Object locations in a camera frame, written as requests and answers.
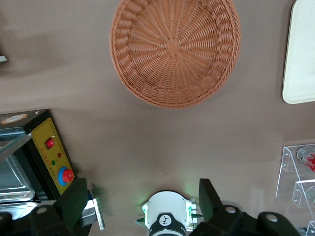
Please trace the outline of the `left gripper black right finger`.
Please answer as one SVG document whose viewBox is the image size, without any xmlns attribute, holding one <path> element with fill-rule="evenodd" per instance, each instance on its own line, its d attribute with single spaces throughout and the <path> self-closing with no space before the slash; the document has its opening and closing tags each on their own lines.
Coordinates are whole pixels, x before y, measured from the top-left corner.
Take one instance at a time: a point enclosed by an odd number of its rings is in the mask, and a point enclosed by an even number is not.
<svg viewBox="0 0 315 236">
<path fill-rule="evenodd" d="M 199 207 L 204 221 L 191 236 L 245 236 L 243 213 L 233 205 L 225 205 L 209 179 L 199 181 Z"/>
</svg>

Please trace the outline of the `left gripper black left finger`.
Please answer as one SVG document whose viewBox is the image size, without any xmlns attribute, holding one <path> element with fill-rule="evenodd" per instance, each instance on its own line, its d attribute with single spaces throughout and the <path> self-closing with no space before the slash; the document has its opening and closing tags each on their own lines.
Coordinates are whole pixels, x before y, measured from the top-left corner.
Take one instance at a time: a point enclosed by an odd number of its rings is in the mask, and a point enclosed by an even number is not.
<svg viewBox="0 0 315 236">
<path fill-rule="evenodd" d="M 51 205 L 40 205 L 29 215 L 33 236 L 70 236 L 88 200 L 87 181 L 76 178 Z"/>
</svg>

